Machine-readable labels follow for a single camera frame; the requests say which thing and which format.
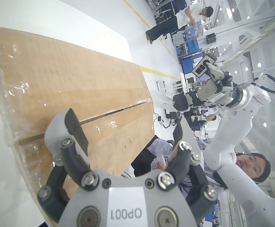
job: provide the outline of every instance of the sticker label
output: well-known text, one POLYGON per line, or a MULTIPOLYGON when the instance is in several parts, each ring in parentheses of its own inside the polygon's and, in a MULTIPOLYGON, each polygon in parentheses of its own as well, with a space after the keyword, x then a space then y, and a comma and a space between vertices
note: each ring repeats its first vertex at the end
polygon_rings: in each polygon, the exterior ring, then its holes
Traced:
POLYGON ((143 187, 109 188, 107 227, 148 227, 143 187))
POLYGON ((210 101, 210 102, 215 102, 215 101, 219 100, 220 98, 222 98, 222 97, 224 97, 224 96, 225 96, 225 94, 220 93, 220 94, 218 94, 216 97, 214 97, 213 99, 211 99, 211 100, 209 100, 209 101, 210 101))

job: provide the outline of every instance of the white device in hand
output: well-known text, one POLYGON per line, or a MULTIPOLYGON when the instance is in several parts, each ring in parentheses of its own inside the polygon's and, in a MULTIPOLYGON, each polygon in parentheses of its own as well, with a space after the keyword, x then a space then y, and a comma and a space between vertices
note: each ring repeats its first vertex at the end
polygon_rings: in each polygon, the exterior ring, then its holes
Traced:
POLYGON ((163 166, 166 167, 166 163, 165 163, 165 159, 164 159, 163 155, 158 154, 158 155, 156 156, 156 162, 157 162, 157 163, 160 162, 163 166))

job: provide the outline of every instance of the factory floor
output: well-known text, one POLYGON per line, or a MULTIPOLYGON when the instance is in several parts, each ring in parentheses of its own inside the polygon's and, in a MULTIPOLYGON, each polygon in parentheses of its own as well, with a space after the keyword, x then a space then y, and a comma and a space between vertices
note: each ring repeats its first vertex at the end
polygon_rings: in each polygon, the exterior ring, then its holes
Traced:
MULTIPOLYGON (((149 29, 148 27, 156 24, 145 0, 62 1, 127 39, 133 62, 141 66, 150 91, 158 90, 156 83, 158 81, 160 89, 163 89, 165 84, 167 92, 173 92, 172 83, 179 80, 176 78, 180 77, 182 70, 169 36, 166 40, 162 36, 161 41, 156 40, 153 44, 147 41, 145 32, 149 29)), ((169 121, 165 119, 164 110, 156 108, 155 113, 162 116, 166 126, 169 125, 169 121)), ((44 219, 26 188, 11 149, 6 145, 1 121, 0 124, 1 226, 37 227, 44 222, 44 219)), ((154 122, 154 126, 158 137, 165 140, 172 139, 173 126, 165 129, 157 121, 154 122)))

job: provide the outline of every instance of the white pillar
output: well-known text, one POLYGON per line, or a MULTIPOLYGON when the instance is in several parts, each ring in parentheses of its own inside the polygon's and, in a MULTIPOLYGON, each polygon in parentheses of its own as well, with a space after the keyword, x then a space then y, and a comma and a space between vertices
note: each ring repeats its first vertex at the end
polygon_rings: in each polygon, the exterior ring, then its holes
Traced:
POLYGON ((255 16, 250 19, 245 19, 238 22, 229 22, 218 27, 209 29, 203 33, 203 36, 198 37, 199 47, 204 49, 215 48, 229 42, 238 40, 240 35, 245 32, 250 32, 253 36, 260 36, 260 27, 266 25, 273 17, 275 12, 266 13, 263 15, 255 16), (206 36, 215 33, 217 41, 212 44, 206 44, 206 36))

